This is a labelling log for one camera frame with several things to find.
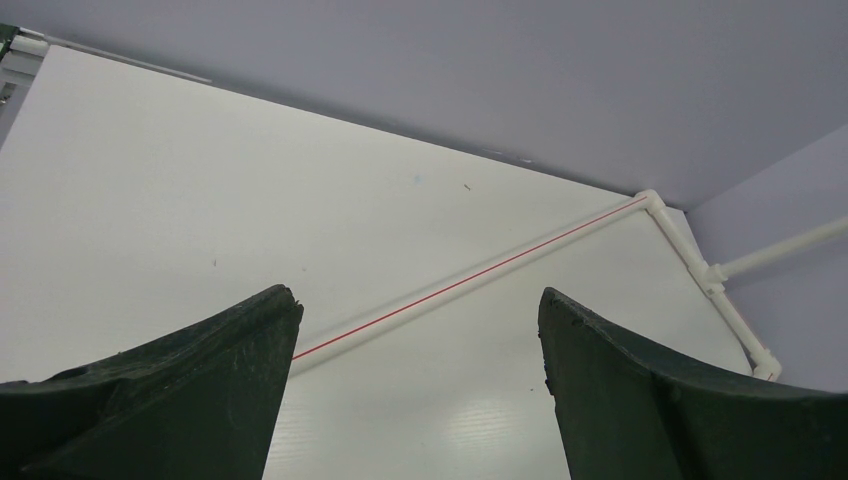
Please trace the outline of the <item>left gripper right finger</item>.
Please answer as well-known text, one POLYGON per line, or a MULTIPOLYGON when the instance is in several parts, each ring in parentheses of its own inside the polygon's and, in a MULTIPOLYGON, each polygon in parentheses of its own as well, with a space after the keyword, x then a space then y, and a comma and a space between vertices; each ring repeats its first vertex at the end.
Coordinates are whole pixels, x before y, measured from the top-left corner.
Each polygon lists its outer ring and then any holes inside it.
POLYGON ((731 372, 554 288, 538 335, 574 479, 843 479, 847 397, 731 372))

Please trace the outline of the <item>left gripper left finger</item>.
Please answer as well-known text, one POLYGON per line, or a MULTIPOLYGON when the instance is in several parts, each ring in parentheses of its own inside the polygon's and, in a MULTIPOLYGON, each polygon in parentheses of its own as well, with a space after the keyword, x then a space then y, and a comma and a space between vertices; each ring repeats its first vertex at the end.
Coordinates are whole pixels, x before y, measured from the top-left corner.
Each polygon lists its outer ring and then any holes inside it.
POLYGON ((5 479, 259 479, 304 308, 283 285, 202 321, 1 387, 5 479))

